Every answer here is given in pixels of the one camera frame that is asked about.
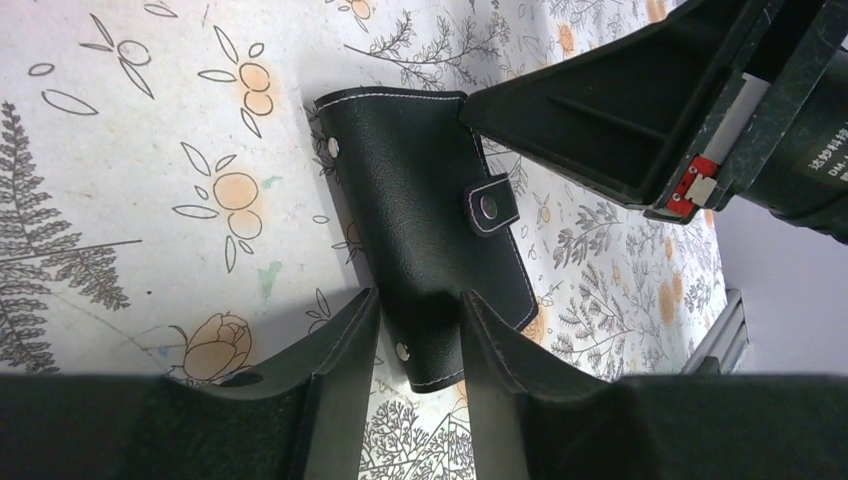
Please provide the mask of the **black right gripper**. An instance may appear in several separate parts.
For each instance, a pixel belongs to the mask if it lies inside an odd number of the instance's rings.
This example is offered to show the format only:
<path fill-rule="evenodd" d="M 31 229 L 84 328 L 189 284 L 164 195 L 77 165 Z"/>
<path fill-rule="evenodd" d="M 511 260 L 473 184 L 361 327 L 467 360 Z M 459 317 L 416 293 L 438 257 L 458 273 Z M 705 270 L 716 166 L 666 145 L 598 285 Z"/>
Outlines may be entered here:
<path fill-rule="evenodd" d="M 717 105 L 762 12 L 710 144 L 647 218 L 677 224 L 742 198 L 847 241 L 847 4 L 687 1 L 662 21 L 472 93 L 477 133 L 608 197 L 653 205 Z"/>

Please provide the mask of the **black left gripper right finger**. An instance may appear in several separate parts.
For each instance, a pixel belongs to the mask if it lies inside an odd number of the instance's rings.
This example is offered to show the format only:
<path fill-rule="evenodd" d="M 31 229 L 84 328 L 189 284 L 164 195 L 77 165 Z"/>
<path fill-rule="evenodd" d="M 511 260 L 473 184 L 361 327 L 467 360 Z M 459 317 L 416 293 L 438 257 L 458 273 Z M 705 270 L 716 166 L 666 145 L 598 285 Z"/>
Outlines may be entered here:
<path fill-rule="evenodd" d="M 462 301 L 481 479 L 843 479 L 847 380 L 676 374 L 607 382 Z"/>

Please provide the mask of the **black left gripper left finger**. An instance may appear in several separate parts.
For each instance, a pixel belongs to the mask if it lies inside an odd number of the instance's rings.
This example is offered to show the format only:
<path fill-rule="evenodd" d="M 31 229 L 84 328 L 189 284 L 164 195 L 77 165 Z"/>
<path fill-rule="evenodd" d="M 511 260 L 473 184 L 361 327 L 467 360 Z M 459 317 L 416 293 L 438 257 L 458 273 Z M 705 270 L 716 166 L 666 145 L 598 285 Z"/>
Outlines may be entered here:
<path fill-rule="evenodd" d="M 329 322 L 231 379 L 1 378 L 5 479 L 354 479 L 380 301 Z"/>

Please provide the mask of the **black leather card holder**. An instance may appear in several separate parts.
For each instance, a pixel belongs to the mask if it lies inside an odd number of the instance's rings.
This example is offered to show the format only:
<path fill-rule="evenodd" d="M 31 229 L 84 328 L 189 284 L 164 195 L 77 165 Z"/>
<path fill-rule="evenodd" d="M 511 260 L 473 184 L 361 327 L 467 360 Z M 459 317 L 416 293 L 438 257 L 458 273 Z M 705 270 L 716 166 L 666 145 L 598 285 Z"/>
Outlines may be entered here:
<path fill-rule="evenodd" d="M 461 91 L 357 87 L 315 107 L 412 391 L 460 382 L 460 297 L 525 328 L 538 302 L 511 231 L 510 178 L 489 170 Z"/>

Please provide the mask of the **floral patterned table mat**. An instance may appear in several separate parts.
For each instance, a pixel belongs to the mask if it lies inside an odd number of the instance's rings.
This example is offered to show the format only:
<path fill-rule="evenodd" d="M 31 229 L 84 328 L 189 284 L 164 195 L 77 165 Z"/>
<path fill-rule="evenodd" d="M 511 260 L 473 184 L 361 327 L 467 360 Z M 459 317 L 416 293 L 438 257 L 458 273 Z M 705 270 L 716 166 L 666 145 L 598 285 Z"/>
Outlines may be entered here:
<path fill-rule="evenodd" d="M 1 1 L 1 372 L 225 380 L 366 280 L 313 98 L 494 86 L 682 1 Z M 727 303 L 711 211 L 649 221 L 483 140 L 539 306 L 611 380 L 679 371 Z M 475 479 L 464 382 L 381 338 L 358 479 Z"/>

